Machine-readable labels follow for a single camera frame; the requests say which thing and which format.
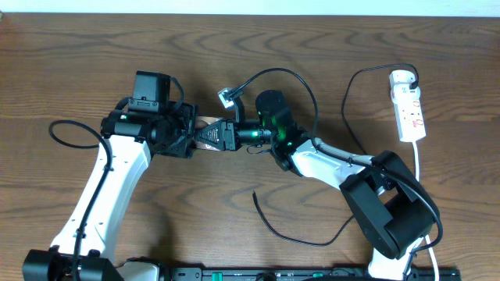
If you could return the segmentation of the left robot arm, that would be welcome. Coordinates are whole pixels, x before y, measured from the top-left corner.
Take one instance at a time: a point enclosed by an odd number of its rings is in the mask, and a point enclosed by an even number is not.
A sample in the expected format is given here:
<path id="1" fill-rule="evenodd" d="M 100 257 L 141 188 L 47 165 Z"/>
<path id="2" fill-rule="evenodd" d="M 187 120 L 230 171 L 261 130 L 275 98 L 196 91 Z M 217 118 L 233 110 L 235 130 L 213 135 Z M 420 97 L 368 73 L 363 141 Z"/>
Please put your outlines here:
<path id="1" fill-rule="evenodd" d="M 197 107 L 170 100 L 176 78 L 138 71 L 132 96 L 102 120 L 98 157 L 65 226 L 46 251 L 31 250 L 25 280 L 168 280 L 164 265 L 132 258 L 116 267 L 116 242 L 134 189 L 155 155 L 191 158 Z"/>

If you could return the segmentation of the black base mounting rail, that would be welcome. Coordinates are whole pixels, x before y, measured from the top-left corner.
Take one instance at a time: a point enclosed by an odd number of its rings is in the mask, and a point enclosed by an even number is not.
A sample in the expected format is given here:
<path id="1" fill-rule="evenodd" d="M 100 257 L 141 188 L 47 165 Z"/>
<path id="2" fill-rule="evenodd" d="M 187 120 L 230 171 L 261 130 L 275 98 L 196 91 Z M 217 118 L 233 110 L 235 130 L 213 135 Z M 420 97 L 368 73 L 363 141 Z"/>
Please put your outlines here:
<path id="1" fill-rule="evenodd" d="M 406 274 L 388 268 L 365 269 L 358 266 L 332 268 L 200 268 L 176 267 L 166 269 L 164 281 L 300 281 L 300 280 L 408 280 L 408 281 L 461 281 L 458 269 L 412 268 Z"/>

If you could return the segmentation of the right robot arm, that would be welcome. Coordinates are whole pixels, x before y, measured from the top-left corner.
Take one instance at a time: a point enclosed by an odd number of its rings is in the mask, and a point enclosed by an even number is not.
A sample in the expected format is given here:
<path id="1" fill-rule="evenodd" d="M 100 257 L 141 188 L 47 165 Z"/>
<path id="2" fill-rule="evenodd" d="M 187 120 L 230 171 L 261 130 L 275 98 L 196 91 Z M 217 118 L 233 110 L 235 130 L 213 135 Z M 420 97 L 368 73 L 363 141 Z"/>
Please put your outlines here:
<path id="1" fill-rule="evenodd" d="M 432 226 L 441 228 L 436 204 L 401 158 L 391 151 L 356 155 L 333 148 L 298 126 L 281 91 L 262 92 L 257 118 L 245 117 L 240 98 L 229 101 L 233 119 L 196 119 L 197 148 L 236 151 L 269 145 L 284 170 L 338 189 L 366 239 L 373 246 L 370 277 L 406 280 L 417 252 L 433 247 Z"/>

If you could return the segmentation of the white power strip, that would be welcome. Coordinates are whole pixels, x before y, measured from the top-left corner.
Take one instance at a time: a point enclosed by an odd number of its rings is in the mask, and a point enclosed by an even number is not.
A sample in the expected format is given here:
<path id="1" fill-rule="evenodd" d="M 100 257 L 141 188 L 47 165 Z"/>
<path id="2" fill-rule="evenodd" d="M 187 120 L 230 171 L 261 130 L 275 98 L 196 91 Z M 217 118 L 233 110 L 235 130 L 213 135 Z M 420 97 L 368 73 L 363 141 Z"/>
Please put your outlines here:
<path id="1" fill-rule="evenodd" d="M 427 134 L 420 104 L 420 89 L 410 89 L 409 84 L 396 84 L 391 89 L 391 100 L 395 108 L 399 140 L 411 143 L 424 138 Z"/>

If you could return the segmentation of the white USB charger adapter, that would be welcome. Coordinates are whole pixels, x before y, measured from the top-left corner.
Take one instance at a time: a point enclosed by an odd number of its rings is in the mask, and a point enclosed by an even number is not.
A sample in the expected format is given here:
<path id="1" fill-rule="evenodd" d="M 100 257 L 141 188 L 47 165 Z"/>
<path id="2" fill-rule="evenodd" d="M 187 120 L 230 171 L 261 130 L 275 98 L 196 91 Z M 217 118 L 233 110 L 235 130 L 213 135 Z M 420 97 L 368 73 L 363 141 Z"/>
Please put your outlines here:
<path id="1" fill-rule="evenodd" d="M 416 81 L 416 76 L 411 71 L 397 69 L 390 73 L 389 81 L 391 87 L 394 87 L 396 84 L 412 84 Z"/>

